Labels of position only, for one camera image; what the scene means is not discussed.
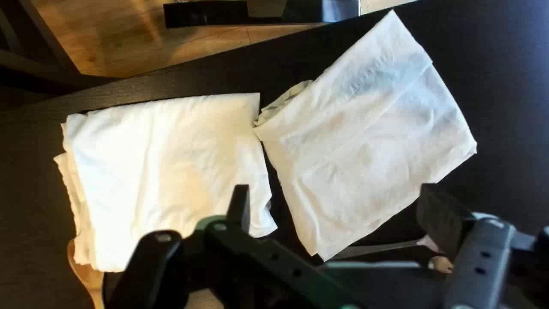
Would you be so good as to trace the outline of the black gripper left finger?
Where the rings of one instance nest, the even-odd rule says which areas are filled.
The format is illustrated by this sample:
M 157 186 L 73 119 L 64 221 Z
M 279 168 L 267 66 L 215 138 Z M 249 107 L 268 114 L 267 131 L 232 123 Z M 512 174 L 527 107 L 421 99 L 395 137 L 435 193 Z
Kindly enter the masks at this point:
M 249 229 L 251 195 L 249 195 L 249 186 L 246 183 L 239 183 L 234 186 L 227 217 L 236 224 L 239 224 L 244 231 Z

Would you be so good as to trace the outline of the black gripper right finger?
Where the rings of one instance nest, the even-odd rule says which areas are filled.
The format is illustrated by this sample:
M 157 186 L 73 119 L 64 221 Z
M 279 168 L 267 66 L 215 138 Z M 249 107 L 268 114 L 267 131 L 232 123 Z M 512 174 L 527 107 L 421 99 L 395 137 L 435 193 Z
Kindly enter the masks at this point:
M 418 198 L 418 221 L 442 252 L 455 257 L 474 217 L 467 205 L 450 192 L 436 185 L 423 185 Z

